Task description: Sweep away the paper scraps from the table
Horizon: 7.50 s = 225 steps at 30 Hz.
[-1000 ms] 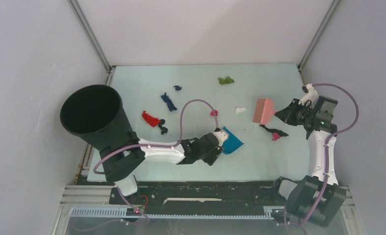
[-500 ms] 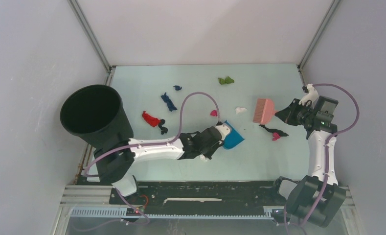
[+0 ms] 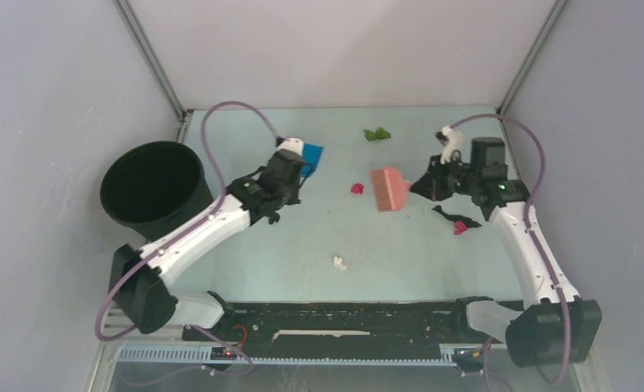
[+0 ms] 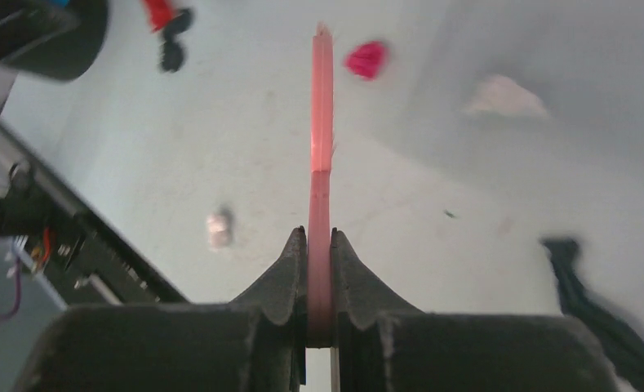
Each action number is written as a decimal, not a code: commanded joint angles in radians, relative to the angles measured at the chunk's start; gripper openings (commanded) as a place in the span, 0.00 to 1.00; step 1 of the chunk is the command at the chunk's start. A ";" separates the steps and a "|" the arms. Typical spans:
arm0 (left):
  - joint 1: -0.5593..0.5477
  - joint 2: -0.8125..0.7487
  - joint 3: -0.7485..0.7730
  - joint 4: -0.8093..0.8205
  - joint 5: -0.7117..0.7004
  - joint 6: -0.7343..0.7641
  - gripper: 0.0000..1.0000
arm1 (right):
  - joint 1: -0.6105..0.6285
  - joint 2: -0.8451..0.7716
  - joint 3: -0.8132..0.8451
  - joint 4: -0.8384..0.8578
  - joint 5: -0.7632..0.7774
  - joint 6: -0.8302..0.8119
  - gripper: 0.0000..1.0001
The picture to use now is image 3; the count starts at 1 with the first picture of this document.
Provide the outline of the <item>pink hand brush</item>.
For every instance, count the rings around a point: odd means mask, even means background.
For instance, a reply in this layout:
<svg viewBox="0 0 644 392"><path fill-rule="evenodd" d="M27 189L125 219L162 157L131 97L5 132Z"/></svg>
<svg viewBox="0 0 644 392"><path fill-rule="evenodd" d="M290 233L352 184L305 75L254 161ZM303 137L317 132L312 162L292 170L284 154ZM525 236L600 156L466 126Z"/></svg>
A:
<svg viewBox="0 0 644 392"><path fill-rule="evenodd" d="M370 171L375 204L379 212L398 212L406 206L412 183L395 167Z"/></svg>

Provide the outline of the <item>blue dustpan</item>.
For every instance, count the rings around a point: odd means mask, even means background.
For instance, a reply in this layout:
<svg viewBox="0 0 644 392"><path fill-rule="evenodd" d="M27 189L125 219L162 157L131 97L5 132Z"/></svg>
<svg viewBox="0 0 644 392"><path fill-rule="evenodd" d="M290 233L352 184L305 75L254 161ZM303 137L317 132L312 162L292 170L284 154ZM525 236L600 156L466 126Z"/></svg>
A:
<svg viewBox="0 0 644 392"><path fill-rule="evenodd" d="M300 172L300 178L307 178L317 170L323 150L320 145L303 143L301 156L305 160L305 165Z"/></svg>

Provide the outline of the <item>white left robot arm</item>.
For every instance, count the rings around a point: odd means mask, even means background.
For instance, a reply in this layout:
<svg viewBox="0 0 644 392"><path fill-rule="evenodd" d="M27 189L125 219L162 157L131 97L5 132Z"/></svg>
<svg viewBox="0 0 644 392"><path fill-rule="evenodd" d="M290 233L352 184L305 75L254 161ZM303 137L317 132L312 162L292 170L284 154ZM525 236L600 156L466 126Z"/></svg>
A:
<svg viewBox="0 0 644 392"><path fill-rule="evenodd" d="M217 293L179 295L170 287L225 239L263 218L278 222L278 210L299 203L307 166L302 154L279 148L266 166L234 180L226 193L178 229L138 250L121 246L113 254L104 304L115 302L131 320L129 329L145 335L174 322L201 327L214 340L230 336L233 317Z"/></svg>

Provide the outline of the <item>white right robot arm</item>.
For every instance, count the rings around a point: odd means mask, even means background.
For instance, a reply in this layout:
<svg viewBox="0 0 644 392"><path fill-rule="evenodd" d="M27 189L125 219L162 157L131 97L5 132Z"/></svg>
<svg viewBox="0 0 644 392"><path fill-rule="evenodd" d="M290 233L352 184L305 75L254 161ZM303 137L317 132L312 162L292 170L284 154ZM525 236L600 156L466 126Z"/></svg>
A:
<svg viewBox="0 0 644 392"><path fill-rule="evenodd" d="M431 156L426 172L411 192L441 202L464 195L481 209L511 261L522 292L522 310L512 310L487 296L460 298L450 320L460 341L488 335L507 347L520 368L582 363L602 321L595 300L585 300L569 282L546 243L522 180L508 177L506 147L497 137L471 142L464 162L455 151L444 163Z"/></svg>

